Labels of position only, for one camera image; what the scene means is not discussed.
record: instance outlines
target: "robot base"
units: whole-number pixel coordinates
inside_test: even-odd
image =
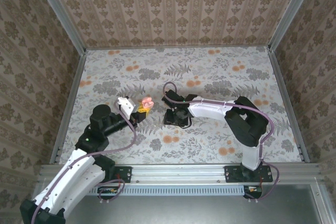
[[[37,208],[37,205],[32,201],[25,199],[21,206],[20,206],[20,212],[22,215],[22,220],[24,223],[31,223],[33,214],[35,212],[35,209]],[[52,215],[48,213],[47,209],[42,209],[39,211],[39,214],[37,215],[37,218],[35,220],[35,224],[65,224],[65,219],[63,216],[64,209],[62,208],[57,215]]]
[[[227,183],[239,182],[273,182],[271,168],[268,165],[260,164],[257,169],[250,170],[242,164],[224,166],[225,180]]]

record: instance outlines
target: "vent grille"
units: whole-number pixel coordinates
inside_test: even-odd
[[[89,196],[97,196],[97,187]],[[112,193],[101,194],[113,196]],[[124,196],[235,196],[244,195],[244,186],[125,186]]]

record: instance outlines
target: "metal frame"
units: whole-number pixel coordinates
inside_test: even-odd
[[[287,31],[290,23],[293,21],[296,13],[298,12],[303,0],[291,0],[287,6],[287,9],[282,16],[274,34],[269,42],[271,51],[275,50],[281,42],[285,32]]]
[[[74,47],[78,51],[79,55],[82,56],[85,53],[85,43],[82,41],[76,27],[72,23],[66,9],[63,7],[60,0],[48,0],[49,5],[51,5],[57,18],[61,22],[63,28],[67,32],[69,38],[71,39]]]
[[[287,92],[287,89],[286,89],[285,81],[283,80],[283,77],[282,77],[282,74],[281,74],[281,70],[280,70],[280,67],[279,67],[278,60],[276,58],[276,55],[275,55],[274,51],[270,51],[270,49],[267,48],[267,52],[268,52],[269,59],[271,61],[271,65],[273,67],[273,72],[274,72],[275,78],[276,78],[277,83],[278,83],[278,87],[279,87],[280,94],[281,94],[281,97],[282,97],[282,100],[283,100],[283,104],[285,105],[285,109],[287,111],[288,120],[289,120],[290,126],[292,128],[294,138],[297,141],[297,143],[299,144],[300,149],[301,149],[300,154],[303,156],[304,161],[306,163],[309,163],[310,159],[309,159],[309,156],[308,156],[308,152],[307,152],[306,146],[304,145],[304,142],[303,142],[303,138],[302,138],[302,135],[301,135],[301,132],[300,132],[300,129],[299,129],[299,124],[296,120],[295,113],[294,113],[292,104],[291,104],[290,99],[289,99],[289,95],[288,95],[288,92]]]
[[[95,50],[123,50],[123,49],[166,49],[166,48],[221,48],[221,47],[267,47],[267,44],[236,44],[236,45],[221,45],[221,44],[212,44],[212,45],[172,45],[172,46],[128,46],[128,47],[88,47],[88,51]]]
[[[56,162],[56,158],[60,150],[60,146],[61,144],[64,143],[65,137],[67,135],[67,131],[68,131],[68,127],[69,127],[69,123],[71,119],[71,114],[73,111],[73,107],[74,107],[76,96],[77,96],[77,91],[79,88],[80,79],[84,71],[85,60],[86,60],[86,55],[83,55],[79,58],[76,74],[74,77],[74,81],[72,82],[67,105],[64,110],[61,125],[59,126],[59,129],[58,129],[58,134],[55,140],[54,149],[52,150],[52,154],[51,154],[51,158],[49,162],[51,164]]]
[[[225,188],[241,185],[254,185],[258,183],[226,183],[224,166],[237,164],[199,164],[199,165],[129,165],[132,166],[131,182],[129,188],[158,188],[175,186],[176,188],[191,188],[196,186],[215,186]],[[335,213],[331,207],[330,199],[321,183],[318,164],[312,163],[273,163],[280,170],[279,185],[310,185],[314,200],[323,224],[336,223]],[[62,165],[42,166],[37,191],[44,189],[54,176],[60,171]]]
[[[98,196],[98,189],[99,187],[94,187],[87,196]],[[243,185],[127,185],[122,191],[123,196],[243,196],[244,194]],[[111,196],[111,194],[102,192],[101,196]]]

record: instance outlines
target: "patterned floor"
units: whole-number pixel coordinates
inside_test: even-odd
[[[156,104],[139,125],[136,144],[110,155],[116,163],[240,162],[240,144],[226,122],[196,118],[185,130],[162,124],[166,110],[162,87],[167,81],[175,82],[181,95],[226,101],[248,97],[276,126],[264,144],[265,160],[300,161],[266,47],[224,47],[87,51],[60,163],[72,152],[92,109],[102,103],[112,106],[117,97],[125,95],[135,100],[150,95]],[[126,146],[131,138],[129,129],[113,134],[107,150]]]

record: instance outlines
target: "wallpaper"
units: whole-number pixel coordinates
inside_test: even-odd
[[[136,102],[150,96],[155,104],[138,125],[135,145],[109,155],[117,164],[240,163],[241,145],[224,118],[193,118],[184,130],[163,124],[167,106],[161,101],[162,88],[167,81],[184,97],[232,101],[246,96],[275,124],[274,135],[264,143],[265,160],[301,161],[266,47],[92,50],[86,55],[62,164],[89,124],[92,109],[99,104],[113,107],[117,97],[126,95]],[[132,136],[129,129],[114,133],[107,150],[128,145]]]
[[[0,0],[0,223],[49,163],[78,58],[47,0]]]
[[[290,0],[61,0],[86,48],[266,45]]]
[[[336,202],[336,0],[304,0],[276,49],[312,162]]]

